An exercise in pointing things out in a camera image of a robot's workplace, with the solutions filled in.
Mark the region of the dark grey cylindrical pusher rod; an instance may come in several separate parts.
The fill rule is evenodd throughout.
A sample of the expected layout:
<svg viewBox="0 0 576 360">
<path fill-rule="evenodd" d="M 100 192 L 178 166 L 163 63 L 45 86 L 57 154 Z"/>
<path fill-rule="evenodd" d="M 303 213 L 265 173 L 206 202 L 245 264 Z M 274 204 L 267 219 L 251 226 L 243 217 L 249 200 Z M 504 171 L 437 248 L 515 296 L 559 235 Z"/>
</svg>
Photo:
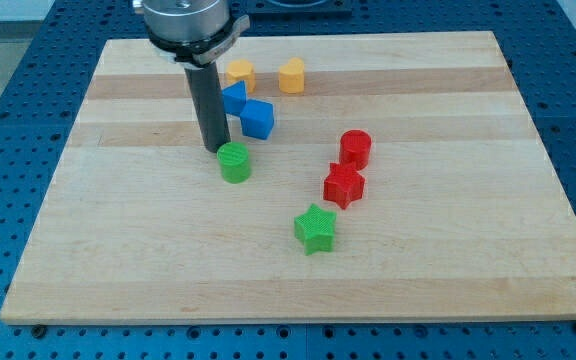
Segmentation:
<svg viewBox="0 0 576 360">
<path fill-rule="evenodd" d="M 210 63 L 184 71 L 204 147 L 217 153 L 222 145 L 231 141 L 217 66 Z"/>
</svg>

